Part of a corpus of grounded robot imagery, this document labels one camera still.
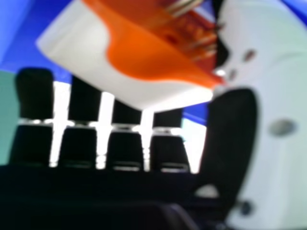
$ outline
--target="green surface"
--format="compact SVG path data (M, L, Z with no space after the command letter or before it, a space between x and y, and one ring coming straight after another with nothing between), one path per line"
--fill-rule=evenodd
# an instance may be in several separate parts
M8 162L19 117L14 74L0 71L0 165Z

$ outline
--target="white plastic part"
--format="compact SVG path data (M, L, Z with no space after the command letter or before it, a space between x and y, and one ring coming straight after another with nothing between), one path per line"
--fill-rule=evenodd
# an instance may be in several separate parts
M136 109L164 111L211 100L211 90L192 83L122 74L107 59L109 43L107 26L81 0L70 3L37 41L49 59Z
M258 104L251 163L227 224L244 230L307 228L307 30L279 0L225 0L220 36L230 50L222 67L236 75L228 90L249 88ZM245 55L253 50L254 57ZM272 124L289 120L292 132L276 135Z

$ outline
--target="orange object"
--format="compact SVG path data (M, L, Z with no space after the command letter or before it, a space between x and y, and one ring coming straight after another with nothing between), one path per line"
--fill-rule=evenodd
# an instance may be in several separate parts
M172 17L170 0L83 0L107 25L110 63L140 80L187 81L212 88L215 33L196 13Z

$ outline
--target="orange plastic part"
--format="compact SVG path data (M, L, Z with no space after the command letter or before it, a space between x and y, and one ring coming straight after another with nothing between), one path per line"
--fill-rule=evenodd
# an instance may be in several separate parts
M211 74L214 55L204 46L191 45L196 33L186 33L182 30L186 26L180 26L191 15L174 21L163 10L163 4L170 0L163 1L83 0L107 25L111 35L107 57L123 74L145 81L186 81L207 88L221 83ZM205 43L215 41L214 36L205 38Z

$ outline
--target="orange and white object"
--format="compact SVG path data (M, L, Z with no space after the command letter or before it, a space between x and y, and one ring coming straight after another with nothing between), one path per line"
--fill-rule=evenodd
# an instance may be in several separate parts
M221 80L199 0L74 0L40 36L51 60L136 109L208 101Z

